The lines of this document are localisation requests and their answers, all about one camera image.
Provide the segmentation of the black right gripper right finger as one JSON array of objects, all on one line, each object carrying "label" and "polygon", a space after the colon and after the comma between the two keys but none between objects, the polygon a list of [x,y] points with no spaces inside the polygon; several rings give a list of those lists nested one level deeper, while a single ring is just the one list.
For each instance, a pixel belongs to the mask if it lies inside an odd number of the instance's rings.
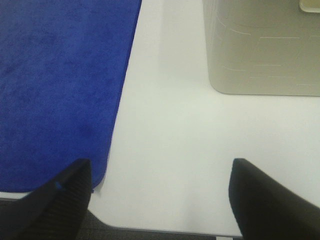
[{"label": "black right gripper right finger", "polygon": [[244,240],[318,240],[320,209],[244,158],[233,160],[228,186]]}]

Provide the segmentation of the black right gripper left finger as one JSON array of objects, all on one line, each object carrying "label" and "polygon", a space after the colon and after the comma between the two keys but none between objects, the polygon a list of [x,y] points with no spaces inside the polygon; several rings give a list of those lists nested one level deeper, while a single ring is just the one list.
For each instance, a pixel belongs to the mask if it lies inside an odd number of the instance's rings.
[{"label": "black right gripper left finger", "polygon": [[78,159],[44,185],[0,210],[0,238],[74,240],[91,193],[91,162]]}]

